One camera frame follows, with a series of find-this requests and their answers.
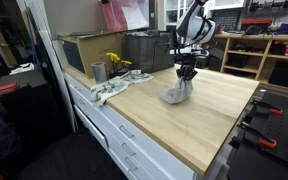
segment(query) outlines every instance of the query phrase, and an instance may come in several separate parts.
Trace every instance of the gray cloth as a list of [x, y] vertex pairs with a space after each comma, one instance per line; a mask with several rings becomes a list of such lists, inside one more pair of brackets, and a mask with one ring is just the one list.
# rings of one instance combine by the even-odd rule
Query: gray cloth
[[170, 104], [180, 103], [187, 99], [192, 94], [192, 91], [192, 81], [184, 81], [181, 78], [177, 81], [174, 89], [162, 92], [160, 98]]

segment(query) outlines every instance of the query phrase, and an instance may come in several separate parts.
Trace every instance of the metal container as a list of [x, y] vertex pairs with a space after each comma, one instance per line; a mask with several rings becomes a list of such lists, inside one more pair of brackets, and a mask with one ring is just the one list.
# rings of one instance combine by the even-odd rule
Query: metal container
[[96, 62], [91, 64], [94, 73], [96, 84], [107, 81], [106, 65], [105, 62]]

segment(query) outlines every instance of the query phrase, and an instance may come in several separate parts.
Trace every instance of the gray bin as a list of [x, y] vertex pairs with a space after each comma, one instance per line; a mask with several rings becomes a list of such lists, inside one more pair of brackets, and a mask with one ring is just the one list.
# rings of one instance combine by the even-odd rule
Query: gray bin
[[169, 32], [159, 32], [157, 36], [126, 35], [126, 58], [133, 63], [132, 69], [153, 73], [173, 67], [174, 57], [169, 54], [171, 39]]

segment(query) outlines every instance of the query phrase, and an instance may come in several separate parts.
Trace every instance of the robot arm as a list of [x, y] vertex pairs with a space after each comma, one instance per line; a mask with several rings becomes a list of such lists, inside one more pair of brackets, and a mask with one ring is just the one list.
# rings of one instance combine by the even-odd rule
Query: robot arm
[[208, 56], [208, 51], [203, 47], [214, 39], [215, 23], [201, 14], [206, 2], [207, 0], [194, 0], [176, 25], [176, 32], [178, 36], [185, 38], [185, 44], [177, 45], [177, 40], [174, 38], [175, 48], [170, 54], [175, 55], [175, 62], [180, 62], [181, 68], [176, 70], [177, 76], [184, 77], [185, 81], [192, 80], [197, 74], [194, 70], [196, 56]]

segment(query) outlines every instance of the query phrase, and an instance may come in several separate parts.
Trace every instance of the butcher block table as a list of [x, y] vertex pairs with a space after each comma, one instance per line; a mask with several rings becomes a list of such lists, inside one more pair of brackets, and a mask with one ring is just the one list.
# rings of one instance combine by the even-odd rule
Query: butcher block table
[[[168, 152], [204, 176], [259, 82], [198, 69], [193, 92], [171, 105], [159, 98], [175, 86], [180, 66], [153, 73], [154, 79], [130, 85], [106, 103]], [[95, 85], [79, 73], [64, 70], [88, 89]]]

